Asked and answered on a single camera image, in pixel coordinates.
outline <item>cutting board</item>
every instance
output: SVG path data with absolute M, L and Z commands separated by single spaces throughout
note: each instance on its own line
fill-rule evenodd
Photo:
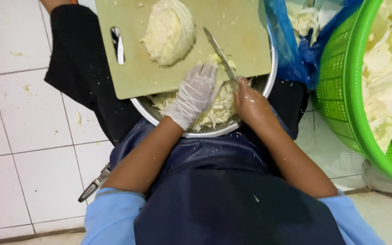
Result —
M 145 45 L 140 43 L 148 26 L 152 5 L 156 2 L 96 0 L 117 98 L 133 98 L 178 89 L 188 70 L 214 53 L 202 30 L 203 26 L 211 32 L 227 60 L 236 63 L 237 75 L 250 77 L 271 72 L 263 0 L 182 0 L 190 9 L 196 24 L 196 43 L 184 58 L 169 67 L 160 67 L 151 61 Z M 119 29 L 122 37 L 124 64 L 117 62 L 111 36 L 113 27 Z M 224 71 L 218 72 L 216 79 L 229 80 Z

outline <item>aluminum bowl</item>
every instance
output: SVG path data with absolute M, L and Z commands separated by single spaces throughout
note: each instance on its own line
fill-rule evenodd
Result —
M 269 97 L 270 92 L 272 91 L 273 84 L 275 82 L 277 64 L 278 64 L 278 53 L 277 53 L 277 44 L 276 38 L 273 31 L 273 28 L 267 19 L 267 29 L 269 34 L 269 42 L 270 42 L 270 55 L 272 60 L 272 72 L 268 75 L 257 76 L 252 80 L 252 87 L 257 91 L 261 92 L 266 98 Z M 131 102 L 137 108 L 140 114 L 142 114 L 150 123 L 157 126 L 162 119 L 162 116 L 159 113 L 158 108 L 155 108 L 152 104 L 152 101 L 146 97 L 136 97 L 132 98 Z M 236 129 L 238 129 L 242 125 L 240 117 L 235 114 L 227 122 L 220 123 L 216 125 L 216 128 L 213 127 L 203 127 L 200 131 L 196 132 L 192 129 L 188 129 L 186 133 L 184 133 L 183 137 L 186 138 L 210 138 L 217 137 L 227 133 L 230 133 Z

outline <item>blue shirt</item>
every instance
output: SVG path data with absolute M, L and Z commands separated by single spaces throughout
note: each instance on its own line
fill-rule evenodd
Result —
M 385 244 L 343 192 L 319 200 L 332 212 L 346 245 Z M 99 190 L 95 200 L 87 207 L 84 220 L 86 235 L 81 244 L 135 244 L 133 223 L 144 204 L 144 196 L 138 192 L 115 188 Z

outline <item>disposable glove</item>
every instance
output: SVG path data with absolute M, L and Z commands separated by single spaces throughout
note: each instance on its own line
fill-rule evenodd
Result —
M 179 86 L 175 102 L 164 109 L 174 122 L 187 130 L 199 115 L 213 103 L 213 93 L 217 75 L 217 64 L 198 64 L 190 69 Z

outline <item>green plastic basket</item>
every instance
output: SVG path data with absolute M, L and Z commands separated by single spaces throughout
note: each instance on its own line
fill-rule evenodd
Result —
M 317 100 L 320 114 L 337 137 L 392 176 L 392 142 L 385 155 L 372 135 L 362 102 L 362 60 L 381 3 L 364 0 L 330 37 L 321 57 Z

